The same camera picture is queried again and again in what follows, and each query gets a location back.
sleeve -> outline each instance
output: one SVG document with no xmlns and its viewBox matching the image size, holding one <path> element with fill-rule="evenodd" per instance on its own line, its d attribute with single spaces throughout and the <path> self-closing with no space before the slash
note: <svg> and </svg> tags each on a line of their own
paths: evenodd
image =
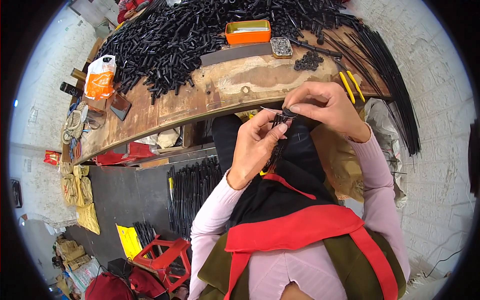
<svg viewBox="0 0 480 300">
<path fill-rule="evenodd" d="M 220 235 L 225 231 L 225 225 L 232 214 L 233 208 L 247 188 L 245 187 L 240 191 L 231 188 L 227 183 L 227 174 L 228 171 L 193 220 L 191 230 L 192 277 L 190 279 L 189 300 L 198 299 L 200 293 L 206 287 L 207 284 L 197 277 L 198 272 Z"/>
<path fill-rule="evenodd" d="M 363 174 L 365 199 L 363 220 L 368 228 L 385 237 L 402 267 L 405 280 L 408 280 L 410 264 L 400 220 L 396 213 L 393 176 L 371 128 L 370 133 L 370 139 L 366 143 L 355 143 L 347 138 L 357 154 Z"/>
<path fill-rule="evenodd" d="M 128 10 L 123 10 L 123 11 L 119 11 L 119 15 L 117 17 L 117 22 L 119 24 L 121 24 L 122 22 L 125 21 L 125 13 L 127 12 Z"/>
</svg>

orange plastic bag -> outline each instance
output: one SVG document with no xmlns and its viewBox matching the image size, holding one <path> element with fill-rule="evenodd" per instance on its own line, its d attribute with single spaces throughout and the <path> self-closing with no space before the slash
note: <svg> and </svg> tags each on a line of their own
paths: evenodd
<svg viewBox="0 0 480 300">
<path fill-rule="evenodd" d="M 105 58 L 110 58 L 109 62 L 105 62 Z M 84 95 L 93 100 L 110 97 L 115 91 L 113 88 L 113 77 L 115 76 L 116 70 L 117 64 L 115 63 L 115 56 L 113 55 L 104 55 L 94 60 L 88 66 Z"/>
</svg>

woman's left hand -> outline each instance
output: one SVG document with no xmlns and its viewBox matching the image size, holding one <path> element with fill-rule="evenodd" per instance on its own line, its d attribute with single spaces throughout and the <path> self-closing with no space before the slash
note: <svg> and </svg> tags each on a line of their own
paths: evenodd
<svg viewBox="0 0 480 300">
<path fill-rule="evenodd" d="M 235 190 L 241 190 L 265 166 L 272 154 L 277 141 L 286 138 L 283 134 L 287 131 L 287 124 L 279 124 L 274 128 L 269 121 L 273 120 L 275 113 L 281 110 L 263 109 L 253 118 L 240 126 L 233 163 L 227 182 Z"/>
</svg>

fingernail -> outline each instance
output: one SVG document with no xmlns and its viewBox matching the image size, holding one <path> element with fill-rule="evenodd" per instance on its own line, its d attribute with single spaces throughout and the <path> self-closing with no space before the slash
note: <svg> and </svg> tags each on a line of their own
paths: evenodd
<svg viewBox="0 0 480 300">
<path fill-rule="evenodd" d="M 286 133 L 287 132 L 287 129 L 288 129 L 288 126 L 286 124 L 280 124 L 278 126 L 278 129 L 282 132 L 282 133 Z"/>
<path fill-rule="evenodd" d="M 294 112 L 294 113 L 299 113 L 299 112 L 300 112 L 300 108 L 299 108 L 298 106 L 296 106 L 296 105 L 292 105 L 292 106 L 290 107 L 290 111 L 291 111 L 291 112 Z"/>
</svg>

olive green apron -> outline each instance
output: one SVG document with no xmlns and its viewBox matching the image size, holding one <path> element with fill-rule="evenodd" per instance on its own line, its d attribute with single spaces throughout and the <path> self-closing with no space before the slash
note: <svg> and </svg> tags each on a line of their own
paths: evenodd
<svg viewBox="0 0 480 300">
<path fill-rule="evenodd" d="M 395 275 L 398 298 L 401 298 L 407 284 L 392 247 L 381 234 L 367 228 L 366 230 L 386 256 Z M 200 300 L 223 300 L 228 292 L 232 254 L 225 251 L 227 236 L 228 233 L 220 237 L 198 273 L 198 278 L 207 283 L 200 295 Z M 383 299 L 382 289 L 372 266 L 350 235 L 324 239 L 323 242 L 349 300 Z M 248 274 L 247 266 L 238 279 L 230 299 L 249 298 Z"/>
</svg>

